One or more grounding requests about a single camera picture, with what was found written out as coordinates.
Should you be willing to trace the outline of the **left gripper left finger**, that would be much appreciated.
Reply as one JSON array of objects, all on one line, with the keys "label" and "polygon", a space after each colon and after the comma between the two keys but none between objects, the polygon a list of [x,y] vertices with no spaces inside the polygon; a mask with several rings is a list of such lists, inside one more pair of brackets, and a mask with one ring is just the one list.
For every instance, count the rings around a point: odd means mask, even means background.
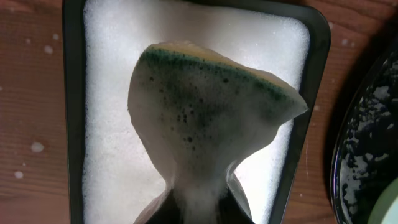
[{"label": "left gripper left finger", "polygon": [[183,196],[168,189],[153,199],[135,219],[134,224],[182,224]]}]

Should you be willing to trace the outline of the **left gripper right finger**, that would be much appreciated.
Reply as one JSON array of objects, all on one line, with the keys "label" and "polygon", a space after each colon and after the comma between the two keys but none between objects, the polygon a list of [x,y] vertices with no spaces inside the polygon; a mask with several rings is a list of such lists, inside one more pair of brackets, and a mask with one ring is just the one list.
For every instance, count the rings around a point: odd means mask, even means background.
[{"label": "left gripper right finger", "polygon": [[217,223],[254,224],[248,199],[235,173],[228,179],[226,192],[218,200]]}]

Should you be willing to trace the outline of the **light green plate front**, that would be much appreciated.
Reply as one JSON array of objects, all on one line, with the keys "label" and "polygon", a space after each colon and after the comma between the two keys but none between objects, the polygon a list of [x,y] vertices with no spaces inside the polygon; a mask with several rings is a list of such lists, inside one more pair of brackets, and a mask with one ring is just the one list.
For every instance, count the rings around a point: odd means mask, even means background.
[{"label": "light green plate front", "polygon": [[397,179],[379,196],[368,219],[368,224],[397,224]]}]

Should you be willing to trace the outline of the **green yellow sponge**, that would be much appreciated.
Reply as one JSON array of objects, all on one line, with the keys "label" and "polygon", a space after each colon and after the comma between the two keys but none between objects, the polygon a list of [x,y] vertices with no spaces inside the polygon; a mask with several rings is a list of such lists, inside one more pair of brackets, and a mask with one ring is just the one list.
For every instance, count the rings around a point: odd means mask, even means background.
[{"label": "green yellow sponge", "polygon": [[188,42],[148,46],[134,67],[131,123],[183,223],[217,223],[218,200],[243,160],[308,106],[277,76]]}]

